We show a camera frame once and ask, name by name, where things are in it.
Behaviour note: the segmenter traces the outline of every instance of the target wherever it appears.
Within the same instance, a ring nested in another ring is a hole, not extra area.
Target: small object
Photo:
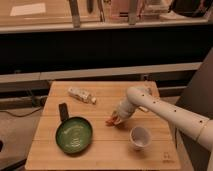
[[[69,118],[66,103],[59,104],[59,111],[62,123],[55,134],[58,147],[66,154],[75,154],[85,150],[92,141],[91,124],[82,117]]]
[[[84,103],[96,104],[97,99],[95,97],[92,97],[91,93],[89,93],[88,91],[82,90],[77,87],[70,87],[68,89],[68,92],[71,97],[74,97],[75,99],[78,99]]]
[[[93,11],[93,4],[94,4],[94,0],[87,0],[87,11],[89,13],[92,13]]]
[[[106,120],[107,126],[116,126],[123,122],[123,120],[118,116],[117,111],[113,111],[111,117]]]
[[[136,126],[130,132],[130,142],[134,150],[141,150],[150,144],[151,134],[147,129]]]

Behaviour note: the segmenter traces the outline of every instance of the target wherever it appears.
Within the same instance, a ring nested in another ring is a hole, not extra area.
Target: green pan
[[[69,118],[66,103],[59,104],[62,123],[56,131],[56,143],[67,154],[75,154],[88,147],[92,140],[92,126],[82,117]]]

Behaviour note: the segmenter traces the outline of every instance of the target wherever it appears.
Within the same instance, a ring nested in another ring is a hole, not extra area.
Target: white surface
[[[46,12],[45,3],[36,3],[22,6],[14,6],[10,12],[10,16],[20,16],[29,14],[41,14]]]

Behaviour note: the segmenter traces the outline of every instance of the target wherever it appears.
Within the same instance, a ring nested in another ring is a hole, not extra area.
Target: chair
[[[177,106],[213,119],[213,48],[183,91]],[[206,171],[210,152],[181,133],[195,171]]]

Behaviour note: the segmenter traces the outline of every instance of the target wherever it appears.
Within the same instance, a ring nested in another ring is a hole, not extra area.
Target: pan handle
[[[60,112],[61,122],[64,122],[67,119],[69,119],[69,113],[68,113],[68,108],[66,103],[59,104],[59,112]]]

